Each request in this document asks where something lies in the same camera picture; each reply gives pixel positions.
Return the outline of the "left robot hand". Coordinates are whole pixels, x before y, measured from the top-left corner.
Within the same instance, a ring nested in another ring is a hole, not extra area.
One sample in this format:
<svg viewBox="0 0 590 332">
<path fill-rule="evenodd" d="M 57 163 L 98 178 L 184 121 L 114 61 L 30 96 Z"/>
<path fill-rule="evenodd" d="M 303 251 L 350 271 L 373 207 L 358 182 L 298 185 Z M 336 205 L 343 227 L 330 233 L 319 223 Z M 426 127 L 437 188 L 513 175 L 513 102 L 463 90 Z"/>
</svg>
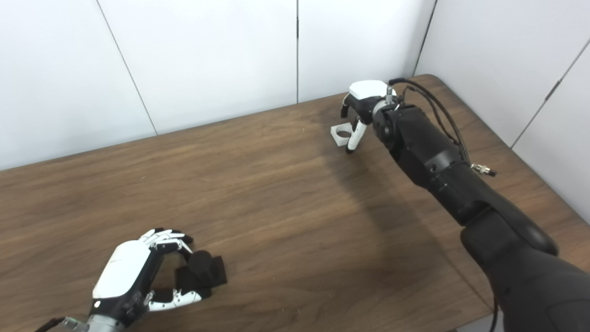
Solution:
<svg viewBox="0 0 590 332">
<path fill-rule="evenodd" d="M 145 314 L 191 305 L 225 284 L 223 259 L 193 251 L 193 239 L 179 230 L 156 228 L 121 243 L 112 253 L 92 291 L 87 321 L 91 332 L 122 332 Z M 173 288 L 152 284 L 167 254 L 178 252 L 185 265 L 176 269 Z"/>
</svg>

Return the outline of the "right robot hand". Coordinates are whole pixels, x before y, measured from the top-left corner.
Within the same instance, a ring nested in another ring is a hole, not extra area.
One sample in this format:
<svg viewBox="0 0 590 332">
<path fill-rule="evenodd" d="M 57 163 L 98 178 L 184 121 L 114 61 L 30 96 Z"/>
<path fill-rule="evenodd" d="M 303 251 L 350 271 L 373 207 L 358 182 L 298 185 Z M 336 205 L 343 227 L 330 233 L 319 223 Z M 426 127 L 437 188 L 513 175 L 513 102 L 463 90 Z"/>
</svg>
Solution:
<svg viewBox="0 0 590 332">
<path fill-rule="evenodd" d="M 350 107 L 356 111 L 356 118 L 352 124 L 352 132 L 346 143 L 346 153 L 356 151 L 360 141 L 375 118 L 375 114 L 382 107 L 396 103 L 397 94 L 392 86 L 379 80 L 363 80 L 354 82 L 348 89 L 348 94 L 342 100 L 341 118 L 348 117 Z"/>
</svg>

